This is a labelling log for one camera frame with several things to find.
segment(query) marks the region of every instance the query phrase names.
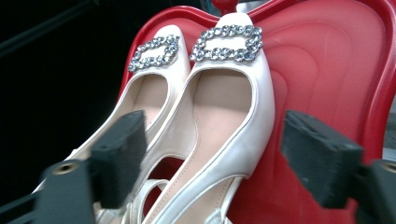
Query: white shoe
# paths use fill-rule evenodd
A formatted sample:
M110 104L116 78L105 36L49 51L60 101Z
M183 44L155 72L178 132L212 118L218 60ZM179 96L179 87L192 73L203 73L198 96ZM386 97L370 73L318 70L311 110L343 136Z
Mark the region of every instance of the white shoe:
M197 41L201 47L191 55L195 66L143 164L191 153L143 223L229 221L228 206L259 162L275 119L261 29L251 25L245 13L227 14Z
M160 130L191 71L183 34L175 25L165 26L152 40L140 45L134 56L128 68L134 75L125 86L115 109L106 122L84 144L75 149L67 160L89 158L96 140L119 117L132 111L145 111L148 145ZM142 172L150 172L154 165L145 162L141 167ZM135 184L141 185L145 181L140 179ZM123 209L101 209L98 206L95 209L96 221L120 223Z

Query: red surface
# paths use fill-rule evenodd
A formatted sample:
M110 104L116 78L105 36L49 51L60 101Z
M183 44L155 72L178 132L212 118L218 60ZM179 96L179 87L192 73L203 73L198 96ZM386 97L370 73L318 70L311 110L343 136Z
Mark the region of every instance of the red surface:
M239 0L212 0L211 2L220 10L221 15L225 15L236 11Z
M253 176L238 189L228 217L235 223L354 223L355 206L326 210L300 184L280 153L287 109L313 115L364 147L364 162L381 158L396 92L393 0L273 0L248 13L263 29L276 98L276 125ZM172 7L150 19L127 58L158 29L175 24L191 49L219 18Z

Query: rhinestone buckle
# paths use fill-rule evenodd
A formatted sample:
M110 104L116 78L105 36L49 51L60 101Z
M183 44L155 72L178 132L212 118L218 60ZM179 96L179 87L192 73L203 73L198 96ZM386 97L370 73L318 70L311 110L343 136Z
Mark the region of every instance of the rhinestone buckle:
M134 57L131 59L128 65L128 71L136 72L137 70L144 68L170 64L177 54L179 39L180 36L178 35L169 35L167 37L157 36L152 40L139 45L139 47L137 47L137 51L134 53ZM143 52L146 52L150 49L159 48L160 46L166 46L165 50L163 51L163 55L142 58Z
M246 37L245 49L214 48L205 49L206 41L215 37ZM192 47L190 60L200 62L202 60L224 61L235 60L237 62L252 62L262 48L262 28L252 25L225 25L210 28L203 31Z

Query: black background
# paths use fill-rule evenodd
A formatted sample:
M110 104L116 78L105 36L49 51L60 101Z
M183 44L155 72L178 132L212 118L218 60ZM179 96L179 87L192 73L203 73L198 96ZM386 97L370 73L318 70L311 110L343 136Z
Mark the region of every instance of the black background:
M79 2L3 0L0 44ZM0 206L30 194L47 167L106 120L129 47L150 17L172 6L200 7L191 0L100 3L0 58Z

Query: screw hole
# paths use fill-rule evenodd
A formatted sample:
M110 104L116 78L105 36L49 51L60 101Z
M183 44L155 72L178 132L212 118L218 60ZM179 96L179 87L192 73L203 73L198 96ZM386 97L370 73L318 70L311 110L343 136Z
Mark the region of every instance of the screw hole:
M76 163L70 162L70 163L62 164L62 165L56 167L55 170L53 171L53 173L55 175L65 175L70 172L73 172L77 168L78 168L78 165Z
M385 162L382 164L384 166L384 169L386 169L389 172L393 172L396 174L396 164L390 163L390 162Z

